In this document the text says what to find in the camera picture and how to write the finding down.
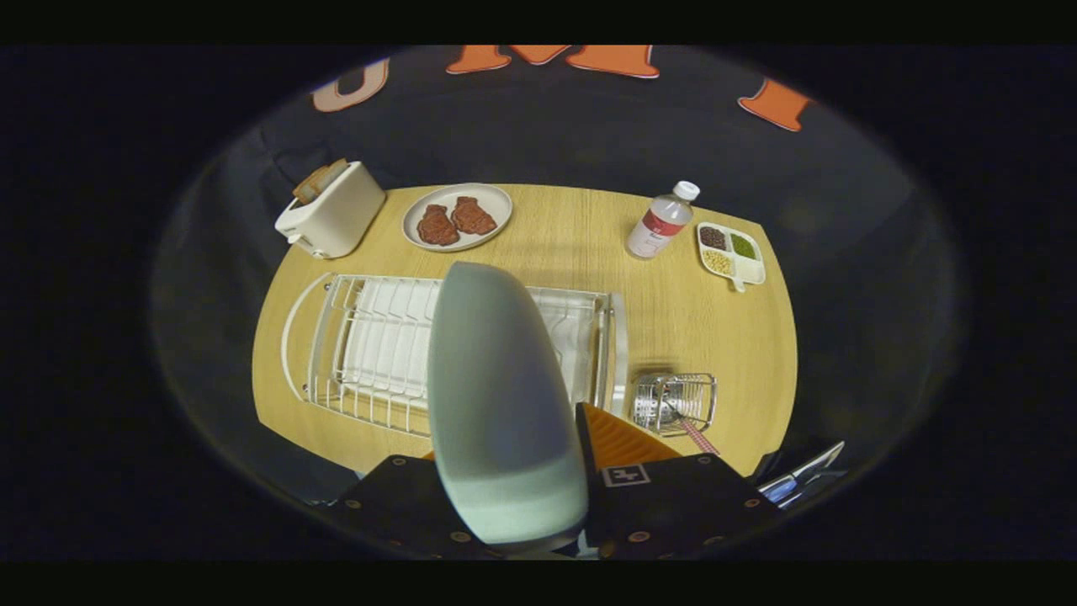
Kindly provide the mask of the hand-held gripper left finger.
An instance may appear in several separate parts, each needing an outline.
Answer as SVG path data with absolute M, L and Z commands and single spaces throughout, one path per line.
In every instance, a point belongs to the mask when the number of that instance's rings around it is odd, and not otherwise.
M 331 502 L 333 524 L 401 559 L 504 561 L 463 522 L 443 487 L 435 454 L 391 454 Z

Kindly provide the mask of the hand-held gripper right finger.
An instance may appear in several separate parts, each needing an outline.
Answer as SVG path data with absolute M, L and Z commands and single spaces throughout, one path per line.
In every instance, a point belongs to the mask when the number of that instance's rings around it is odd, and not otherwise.
M 589 473 L 581 559 L 697 559 L 783 521 L 783 511 L 715 453 L 680 454 L 584 401 L 576 428 Z

